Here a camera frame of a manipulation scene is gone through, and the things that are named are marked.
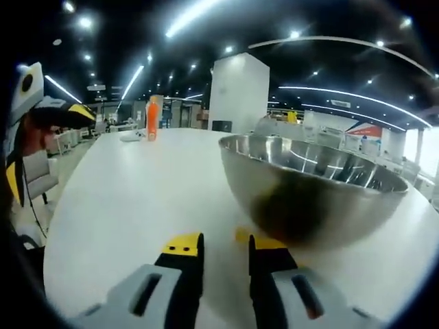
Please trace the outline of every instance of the black cable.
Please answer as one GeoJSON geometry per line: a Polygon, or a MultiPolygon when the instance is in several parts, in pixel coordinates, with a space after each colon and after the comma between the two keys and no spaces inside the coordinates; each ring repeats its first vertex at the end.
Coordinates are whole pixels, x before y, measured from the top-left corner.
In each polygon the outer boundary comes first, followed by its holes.
{"type": "Polygon", "coordinates": [[[27,197],[29,198],[30,206],[31,206],[31,208],[32,208],[32,211],[34,212],[36,225],[38,225],[38,227],[40,228],[41,233],[43,233],[43,236],[47,239],[47,236],[46,236],[46,234],[44,233],[43,227],[41,226],[40,221],[38,220],[38,217],[36,216],[35,209],[34,209],[34,204],[32,203],[32,199],[31,199],[31,197],[30,197],[30,193],[29,193],[29,185],[27,185],[26,168],[25,168],[25,164],[24,164],[24,163],[23,163],[23,173],[24,173],[24,175],[25,175],[27,197]]]}

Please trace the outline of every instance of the chair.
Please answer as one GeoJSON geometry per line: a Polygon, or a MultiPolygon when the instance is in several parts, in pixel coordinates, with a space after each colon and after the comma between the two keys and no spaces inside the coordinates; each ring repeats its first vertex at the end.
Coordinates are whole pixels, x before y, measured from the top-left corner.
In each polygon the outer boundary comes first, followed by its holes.
{"type": "Polygon", "coordinates": [[[46,151],[38,151],[31,156],[24,157],[23,163],[30,199],[42,195],[44,203],[47,204],[46,192],[58,184],[58,176],[51,174],[46,151]]]}
{"type": "Polygon", "coordinates": [[[405,178],[410,184],[415,184],[419,171],[420,171],[419,164],[416,164],[409,160],[404,160],[401,177],[405,178]]]}

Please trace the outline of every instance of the ceiling light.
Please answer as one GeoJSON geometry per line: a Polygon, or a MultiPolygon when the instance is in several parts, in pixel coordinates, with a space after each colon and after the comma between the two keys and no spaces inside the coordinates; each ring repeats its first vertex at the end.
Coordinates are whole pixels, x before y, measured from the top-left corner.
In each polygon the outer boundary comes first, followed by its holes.
{"type": "Polygon", "coordinates": [[[73,5],[68,1],[64,2],[64,9],[67,12],[75,12],[75,7],[73,7],[73,5]]]}
{"type": "Polygon", "coordinates": [[[128,91],[130,90],[132,84],[134,83],[134,81],[137,79],[137,77],[139,76],[140,72],[143,70],[144,66],[141,65],[139,66],[139,68],[137,69],[136,73],[134,73],[134,75],[131,78],[130,83],[128,84],[128,86],[126,87],[125,91],[123,92],[122,98],[121,100],[123,100],[126,96],[126,94],[128,94],[128,91]]]}
{"type": "Polygon", "coordinates": [[[292,31],[292,32],[289,34],[289,37],[290,37],[291,39],[298,38],[299,36],[300,36],[300,33],[299,33],[298,31],[292,31]]]}
{"type": "Polygon", "coordinates": [[[203,15],[207,10],[213,7],[220,0],[200,0],[195,5],[184,11],[176,22],[167,30],[166,37],[172,38],[175,33],[180,31],[197,17],[203,15]]]}
{"type": "Polygon", "coordinates": [[[362,118],[366,118],[366,119],[372,119],[381,123],[385,123],[386,125],[390,125],[392,127],[395,127],[396,129],[399,129],[401,131],[405,131],[405,129],[398,127],[397,125],[392,125],[391,123],[376,119],[376,118],[372,118],[372,117],[368,117],[367,115],[363,115],[363,114],[358,114],[358,113],[354,113],[354,112],[349,112],[349,111],[345,111],[345,110],[339,110],[337,108],[327,108],[326,106],[318,106],[318,105],[311,105],[311,104],[302,104],[303,106],[313,106],[314,108],[325,108],[327,110],[333,110],[333,111],[337,111],[337,112],[342,112],[342,113],[347,113],[347,114],[355,114],[358,117],[362,117],[362,118]]]}
{"type": "Polygon", "coordinates": [[[185,99],[196,98],[196,97],[199,97],[199,96],[203,96],[203,94],[192,95],[192,96],[186,97],[185,99]]]}
{"type": "Polygon", "coordinates": [[[86,29],[88,29],[88,28],[91,27],[91,20],[88,19],[88,18],[86,18],[86,17],[82,17],[82,18],[80,19],[80,25],[81,25],[82,27],[85,27],[86,29]]]}
{"type": "Polygon", "coordinates": [[[403,22],[401,23],[400,28],[403,29],[405,27],[412,26],[412,19],[410,17],[405,17],[403,19],[403,22]]]}
{"type": "Polygon", "coordinates": [[[71,98],[73,98],[74,100],[76,100],[78,103],[82,104],[82,102],[76,98],[75,96],[73,96],[71,93],[69,93],[67,90],[65,90],[65,88],[63,86],[61,86],[59,83],[57,83],[55,80],[53,80],[50,76],[45,75],[44,76],[47,80],[49,80],[53,85],[55,85],[56,87],[58,87],[60,90],[62,90],[64,93],[68,94],[68,96],[70,96],[71,98]]]}
{"type": "Polygon", "coordinates": [[[398,110],[399,112],[405,113],[406,115],[410,115],[412,118],[414,118],[414,119],[424,123],[428,128],[432,127],[432,125],[430,125],[428,122],[426,122],[426,120],[424,120],[424,119],[414,115],[411,112],[408,112],[408,111],[406,111],[406,110],[404,110],[402,108],[399,108],[398,106],[392,105],[390,103],[386,103],[385,101],[380,101],[378,99],[371,98],[371,97],[366,97],[366,96],[362,96],[362,95],[358,95],[358,94],[352,94],[352,93],[346,93],[344,91],[339,91],[339,90],[312,88],[312,87],[282,86],[282,87],[279,87],[279,89],[317,90],[317,91],[324,91],[324,92],[328,92],[328,93],[335,93],[335,94],[348,95],[348,96],[354,96],[354,97],[358,97],[358,98],[362,98],[362,99],[367,99],[368,101],[374,101],[375,103],[380,103],[380,104],[386,105],[386,106],[388,106],[390,108],[394,108],[395,110],[398,110]]]}

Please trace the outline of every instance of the table surface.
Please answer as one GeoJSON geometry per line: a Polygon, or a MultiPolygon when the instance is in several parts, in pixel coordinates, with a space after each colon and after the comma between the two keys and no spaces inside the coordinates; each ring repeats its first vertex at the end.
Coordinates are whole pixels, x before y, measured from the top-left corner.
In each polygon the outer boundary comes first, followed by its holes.
{"type": "MultiPolygon", "coordinates": [[[[255,328],[248,255],[237,226],[253,230],[231,193],[217,141],[221,132],[159,130],[157,141],[123,143],[103,134],[65,186],[51,221],[44,262],[47,297],[67,317],[105,302],[109,289],[177,234],[201,231],[204,295],[197,328],[255,328]]],[[[376,232],[342,249],[291,250],[358,306],[390,321],[429,274],[439,215],[411,188],[376,232]]]]}

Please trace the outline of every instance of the stainless steel bowl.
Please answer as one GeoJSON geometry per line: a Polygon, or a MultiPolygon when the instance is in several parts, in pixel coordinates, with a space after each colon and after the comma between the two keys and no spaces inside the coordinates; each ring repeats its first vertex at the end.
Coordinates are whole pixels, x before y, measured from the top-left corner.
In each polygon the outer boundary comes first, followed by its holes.
{"type": "Polygon", "coordinates": [[[219,145],[239,204],[288,246],[352,243],[390,218],[408,190],[384,167],[330,147],[256,134],[219,145]]]}

